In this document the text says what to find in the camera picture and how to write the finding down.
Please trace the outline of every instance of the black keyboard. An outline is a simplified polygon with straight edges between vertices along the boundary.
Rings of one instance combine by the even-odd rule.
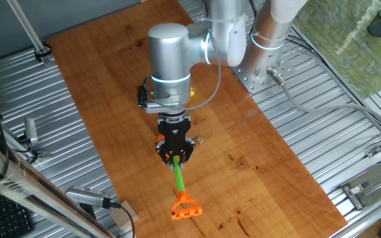
[[[0,195],[0,238],[22,237],[32,230],[28,210]]]

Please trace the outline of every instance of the green surface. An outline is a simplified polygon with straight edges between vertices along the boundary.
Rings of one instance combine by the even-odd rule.
[[[294,24],[362,98],[381,90],[381,38],[367,26],[377,0],[309,0]]]
[[[185,184],[183,183],[182,172],[180,171],[180,166],[179,166],[179,156],[173,157],[173,164],[175,166],[177,190],[179,192],[185,191]]]

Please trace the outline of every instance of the orange scraper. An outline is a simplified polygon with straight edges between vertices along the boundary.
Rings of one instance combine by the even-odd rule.
[[[171,219],[176,220],[176,219],[191,218],[193,216],[201,215],[202,214],[201,206],[199,206],[198,202],[195,202],[194,200],[192,200],[185,191],[185,184],[183,183],[182,172],[179,166],[179,156],[173,157],[173,164],[175,168],[177,190],[179,191],[179,195],[177,197],[177,202],[171,208]],[[191,208],[186,208],[186,209],[183,208],[177,211],[175,210],[179,205],[182,205],[185,203],[193,204],[195,206]]]

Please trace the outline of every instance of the wood grain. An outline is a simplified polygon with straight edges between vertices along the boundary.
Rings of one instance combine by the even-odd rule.
[[[151,74],[148,30],[190,24],[175,0],[151,0],[49,39],[55,59],[121,200],[140,217],[138,237],[329,237],[345,219],[229,69],[206,106],[192,110],[188,136],[202,136],[183,178],[201,216],[172,221],[174,174],[155,152],[156,115],[138,108]],[[207,99],[217,67],[191,71]]]

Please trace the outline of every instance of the green handle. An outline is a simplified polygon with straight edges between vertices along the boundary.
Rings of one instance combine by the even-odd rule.
[[[179,192],[185,191],[185,184],[183,183],[182,172],[180,171],[180,166],[179,166],[179,156],[173,157],[173,164],[175,166],[177,190],[179,190]]]

